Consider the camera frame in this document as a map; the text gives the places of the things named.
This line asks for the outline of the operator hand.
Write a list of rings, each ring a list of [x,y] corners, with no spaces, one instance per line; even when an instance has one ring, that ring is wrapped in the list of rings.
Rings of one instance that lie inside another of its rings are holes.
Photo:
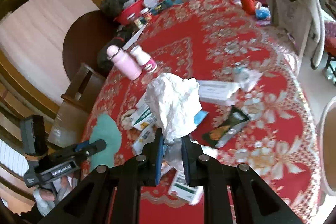
[[[61,190],[66,190],[70,186],[67,176],[63,176],[60,179],[60,186],[61,186],[61,188],[60,188]],[[57,199],[57,195],[54,194],[53,192],[47,190],[47,189],[37,188],[35,190],[35,192],[34,192],[34,197],[37,197],[38,194],[39,194],[39,197],[42,200],[45,200],[45,201],[55,201],[55,200],[58,200]]]

